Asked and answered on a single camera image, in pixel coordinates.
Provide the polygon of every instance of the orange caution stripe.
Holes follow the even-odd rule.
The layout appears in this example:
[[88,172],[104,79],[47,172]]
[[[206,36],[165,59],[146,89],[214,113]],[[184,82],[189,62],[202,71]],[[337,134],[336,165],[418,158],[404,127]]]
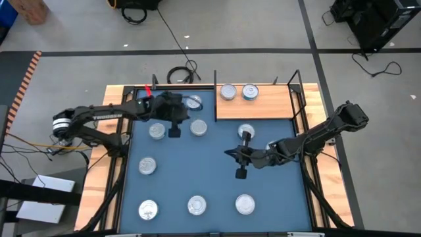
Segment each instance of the orange caution stripe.
[[22,104],[22,101],[24,99],[26,90],[28,89],[29,84],[31,82],[32,75],[34,74],[37,64],[39,60],[41,59],[41,54],[42,54],[41,51],[36,51],[34,53],[34,56],[32,56],[29,67],[26,70],[25,76],[23,77],[22,82],[19,86],[18,92],[16,93],[16,97],[14,98],[12,106],[9,109],[9,113],[7,115],[6,132],[9,132],[11,129],[14,118],[16,117],[16,114],[18,113],[19,107]]

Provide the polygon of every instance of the yellow cable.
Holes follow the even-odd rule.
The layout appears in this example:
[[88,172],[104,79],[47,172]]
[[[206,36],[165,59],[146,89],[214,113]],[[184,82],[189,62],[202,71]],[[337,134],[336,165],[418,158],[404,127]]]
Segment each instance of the yellow cable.
[[24,142],[24,143],[26,143],[26,144],[32,145],[32,146],[39,146],[39,147],[55,147],[55,148],[63,148],[63,149],[85,149],[85,148],[88,148],[88,146],[87,146],[87,145],[85,145],[85,146],[83,146],[83,147],[64,147],[64,146],[61,146],[61,145],[33,144],[33,143],[28,142],[28,141],[26,141],[26,140],[24,140],[24,139],[22,139],[22,138],[19,138],[18,136],[15,136],[15,135],[13,135],[13,134],[9,134],[9,133],[7,133],[7,135],[10,135],[10,136],[12,136],[12,137],[16,138],[17,140],[19,140],[19,141],[21,141],[21,142]]
[[112,9],[117,8],[117,0],[114,0],[114,6],[111,6],[109,0],[106,0],[106,1],[107,1],[108,6],[110,6],[110,8],[112,8]]

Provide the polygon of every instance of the blue table surface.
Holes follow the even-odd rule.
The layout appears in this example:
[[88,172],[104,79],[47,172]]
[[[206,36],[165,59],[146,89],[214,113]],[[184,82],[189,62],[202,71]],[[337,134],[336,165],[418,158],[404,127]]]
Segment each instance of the blue table surface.
[[[283,232],[311,229],[301,170],[297,163],[261,170],[247,167],[246,180],[235,178],[239,165],[224,154],[241,143],[238,126],[251,124],[256,135],[250,146],[263,149],[268,142],[292,137],[289,120],[218,120],[214,121],[212,91],[177,91],[184,95],[199,95],[202,111],[190,111],[184,121],[181,138],[154,140],[149,127],[158,121],[135,122],[130,146],[128,169],[120,216],[120,233],[198,233],[198,232]],[[202,137],[189,129],[192,121],[202,119],[208,125]],[[161,122],[170,128],[169,122]],[[150,156],[157,162],[149,176],[139,173],[139,162]],[[249,194],[255,200],[252,214],[241,215],[235,199]],[[201,195],[207,209],[200,216],[187,210],[191,196]],[[159,206],[151,221],[139,217],[142,201],[154,200]]]

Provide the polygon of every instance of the gray floor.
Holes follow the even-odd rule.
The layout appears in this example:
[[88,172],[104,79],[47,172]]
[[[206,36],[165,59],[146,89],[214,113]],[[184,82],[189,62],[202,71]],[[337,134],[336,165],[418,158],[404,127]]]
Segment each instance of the gray floor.
[[[29,26],[18,17],[2,51],[114,51],[177,49],[156,12],[145,24],[131,26],[105,0],[45,0],[51,9],[47,22]],[[321,14],[333,0],[305,0],[318,48],[354,48],[347,41],[346,24],[323,25]],[[301,48],[308,49],[299,4],[296,0],[178,0],[160,9],[183,47]],[[394,48],[421,47],[421,15],[392,42]],[[220,54],[190,55],[197,61],[203,83],[212,82],[218,71],[221,82],[286,82],[300,69],[305,82],[318,82],[311,54]],[[372,72],[390,61],[403,68],[400,76],[370,78],[352,61],[351,55],[320,55],[335,106],[349,99],[359,103],[370,117],[360,132],[344,134],[345,149],[353,176],[364,225],[367,229],[421,232],[421,54],[374,55],[363,65]],[[49,142],[51,117],[68,107],[100,104],[107,84],[142,84],[152,73],[165,82],[166,73],[184,65],[184,56],[42,57],[20,107],[11,132],[27,140]],[[184,78],[174,75],[173,81]],[[21,145],[7,138],[6,143]],[[23,157],[3,154],[19,178],[34,177]],[[76,154],[55,157],[29,156],[40,174],[83,167]],[[10,179],[4,172],[0,178]],[[10,236],[10,227],[4,236]],[[47,230],[33,236],[48,236]]]

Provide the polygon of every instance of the metal can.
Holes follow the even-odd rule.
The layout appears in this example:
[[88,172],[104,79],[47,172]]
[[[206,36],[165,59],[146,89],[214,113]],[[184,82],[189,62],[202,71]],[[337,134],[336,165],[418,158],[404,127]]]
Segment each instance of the metal can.
[[192,215],[202,215],[206,210],[206,200],[202,196],[193,196],[187,203],[187,208]]
[[165,137],[165,126],[161,123],[152,124],[149,128],[149,135],[156,140],[163,139]]
[[141,174],[150,175],[157,168],[157,162],[152,157],[145,157],[139,162],[139,172]]
[[206,122],[201,119],[197,119],[193,121],[190,125],[190,131],[195,136],[203,136],[206,134],[207,130],[208,130],[208,126]]
[[139,216],[145,221],[150,221],[157,216],[158,205],[152,200],[146,200],[139,206]]
[[243,87],[243,98],[245,100],[255,100],[259,95],[259,89],[253,84],[247,84]]
[[202,99],[198,95],[191,95],[186,100],[187,107],[192,111],[198,111],[201,109]]
[[276,141],[271,141],[271,142],[267,143],[267,144],[266,144],[266,149],[270,149],[269,144],[272,144],[272,143],[274,143],[274,142],[276,142]]
[[251,138],[255,137],[255,129],[250,124],[242,124],[238,127],[238,136],[243,139],[243,131],[247,131],[251,134]]
[[250,215],[255,210],[255,201],[248,194],[241,194],[235,201],[235,208],[242,215]]
[[225,100],[233,100],[237,95],[237,88],[231,84],[225,84],[221,87],[220,94]]

